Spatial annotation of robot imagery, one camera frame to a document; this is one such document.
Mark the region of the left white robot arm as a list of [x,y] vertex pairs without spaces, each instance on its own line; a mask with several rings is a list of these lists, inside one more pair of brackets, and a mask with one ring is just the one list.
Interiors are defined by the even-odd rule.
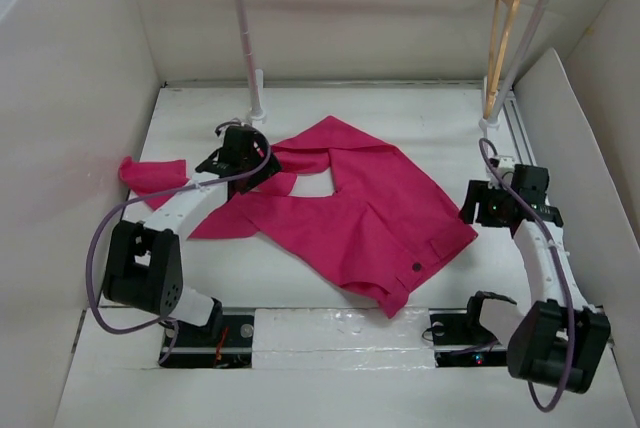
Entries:
[[217,208],[273,177],[281,165],[263,133],[242,122],[216,129],[222,146],[195,168],[147,218],[119,221],[111,232],[102,294],[106,299],[176,321],[201,344],[222,335],[221,303],[184,284],[181,244]]

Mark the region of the pink trousers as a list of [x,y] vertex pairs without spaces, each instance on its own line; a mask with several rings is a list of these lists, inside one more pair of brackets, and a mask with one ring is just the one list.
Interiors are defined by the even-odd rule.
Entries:
[[476,239],[400,149],[335,117],[271,149],[281,171],[214,210],[193,238],[264,234],[390,317]]

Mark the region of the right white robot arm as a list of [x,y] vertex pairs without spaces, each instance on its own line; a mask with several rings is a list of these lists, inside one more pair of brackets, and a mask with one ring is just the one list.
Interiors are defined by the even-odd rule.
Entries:
[[506,348],[509,374],[562,391],[591,387],[611,334],[607,316],[582,295],[564,247],[564,220],[547,202],[547,169],[494,155],[488,180],[472,180],[459,212],[466,224],[506,228],[520,252],[531,306],[489,291],[467,303],[462,329],[473,341],[490,336]]

